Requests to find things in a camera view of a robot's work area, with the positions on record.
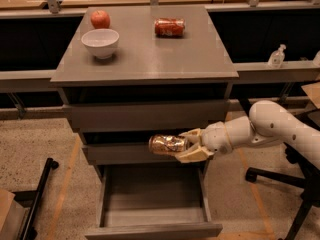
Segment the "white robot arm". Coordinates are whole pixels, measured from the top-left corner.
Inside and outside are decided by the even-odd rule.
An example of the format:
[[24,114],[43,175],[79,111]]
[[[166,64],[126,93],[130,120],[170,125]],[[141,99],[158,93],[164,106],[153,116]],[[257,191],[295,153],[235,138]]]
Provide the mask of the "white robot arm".
[[229,154],[242,146],[262,148],[283,142],[320,168],[320,131],[271,101],[254,103],[248,116],[193,129],[182,136],[192,143],[175,156],[182,163],[204,161],[214,154]]

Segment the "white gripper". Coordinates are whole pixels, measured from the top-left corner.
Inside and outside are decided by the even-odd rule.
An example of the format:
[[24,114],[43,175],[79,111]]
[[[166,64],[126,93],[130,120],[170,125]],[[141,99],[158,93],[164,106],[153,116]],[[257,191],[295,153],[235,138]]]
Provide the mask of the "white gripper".
[[181,163],[201,162],[213,154],[229,154],[233,150],[223,122],[210,124],[205,129],[195,128],[181,133],[181,136],[193,143],[175,154],[175,158]]

